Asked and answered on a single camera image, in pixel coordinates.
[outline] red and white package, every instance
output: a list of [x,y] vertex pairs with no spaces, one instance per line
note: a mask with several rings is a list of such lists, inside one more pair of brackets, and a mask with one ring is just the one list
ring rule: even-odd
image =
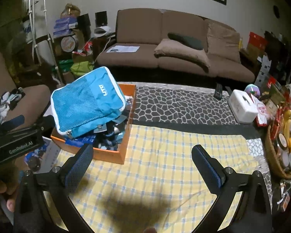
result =
[[266,106],[263,102],[260,102],[256,97],[251,95],[251,99],[253,100],[254,104],[258,108],[258,116],[255,118],[257,121],[257,125],[259,127],[264,127],[268,125],[268,121],[270,120],[270,115],[266,109]]

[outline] brown plastic bag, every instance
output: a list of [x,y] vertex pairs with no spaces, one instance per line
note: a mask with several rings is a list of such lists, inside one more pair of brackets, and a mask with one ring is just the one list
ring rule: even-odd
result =
[[61,12],[61,18],[65,18],[65,17],[69,17],[69,16],[73,16],[73,17],[78,17],[81,14],[81,10],[71,4],[71,3],[67,3],[65,6],[65,9],[63,10],[63,12]]

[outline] screw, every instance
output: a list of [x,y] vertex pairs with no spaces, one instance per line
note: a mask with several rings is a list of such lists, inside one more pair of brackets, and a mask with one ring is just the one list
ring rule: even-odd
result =
[[53,171],[53,172],[59,172],[60,169],[61,169],[60,166],[54,166],[54,167],[52,168],[52,171]]
[[260,177],[261,176],[261,172],[260,171],[255,171],[255,175]]
[[26,176],[29,176],[30,174],[31,174],[31,171],[30,171],[30,170],[26,170],[26,171],[25,171],[25,175],[26,175]]
[[234,172],[233,168],[231,168],[231,167],[227,167],[227,168],[225,168],[225,171],[226,171],[228,174],[231,174],[232,172]]

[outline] brown sofa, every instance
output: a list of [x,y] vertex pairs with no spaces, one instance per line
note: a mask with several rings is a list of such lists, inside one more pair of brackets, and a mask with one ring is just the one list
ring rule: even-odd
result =
[[[162,68],[208,77],[221,77],[251,83],[254,74],[242,64],[216,55],[208,55],[210,68],[205,71],[201,66],[178,58],[154,56],[154,49],[169,32],[192,36],[201,40],[205,52],[208,50],[207,32],[210,19],[197,15],[158,9],[126,9],[118,11],[115,45],[140,46],[135,53],[102,53],[99,65],[129,66],[141,68]],[[216,22],[234,30],[228,25]]]
[[[0,53],[0,97],[4,92],[10,92],[16,88],[16,85],[10,77],[5,66],[5,60]],[[38,85],[23,89],[25,96],[17,103],[15,109],[9,110],[6,120],[23,115],[25,123],[19,128],[27,127],[33,124],[46,108],[50,101],[50,90],[46,85]]]

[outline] white cap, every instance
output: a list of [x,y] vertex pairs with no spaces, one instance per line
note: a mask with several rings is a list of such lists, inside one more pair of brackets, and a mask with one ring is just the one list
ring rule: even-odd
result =
[[111,34],[111,29],[109,26],[101,26],[94,30],[95,37],[102,37],[104,35]]

